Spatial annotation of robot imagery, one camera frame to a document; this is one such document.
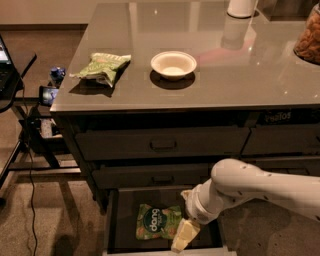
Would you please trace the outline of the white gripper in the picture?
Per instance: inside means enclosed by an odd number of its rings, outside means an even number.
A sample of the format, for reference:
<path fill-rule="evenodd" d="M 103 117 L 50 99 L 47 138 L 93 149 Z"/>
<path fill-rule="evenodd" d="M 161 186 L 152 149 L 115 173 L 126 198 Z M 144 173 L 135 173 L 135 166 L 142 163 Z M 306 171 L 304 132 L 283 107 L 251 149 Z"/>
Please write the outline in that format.
<path fill-rule="evenodd" d="M 206 225 L 215 220 L 222 211 L 222 198 L 212 181 L 199 184 L 192 190 L 183 190 L 185 209 L 191 219 L 182 219 L 174 236 L 171 250 L 182 252 L 200 232 L 200 224 Z"/>

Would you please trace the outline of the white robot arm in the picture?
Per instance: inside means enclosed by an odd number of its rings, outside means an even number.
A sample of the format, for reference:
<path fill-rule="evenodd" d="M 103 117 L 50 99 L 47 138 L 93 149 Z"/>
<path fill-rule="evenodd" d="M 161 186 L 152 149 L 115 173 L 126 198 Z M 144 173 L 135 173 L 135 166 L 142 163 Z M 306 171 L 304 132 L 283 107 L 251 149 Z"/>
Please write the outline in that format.
<path fill-rule="evenodd" d="M 313 176 L 267 172 L 236 159 L 218 161 L 211 177 L 184 190 L 187 217 L 180 221 L 171 250 L 182 252 L 201 227 L 226 209 L 262 199 L 313 220 L 320 218 L 320 179 Z"/>

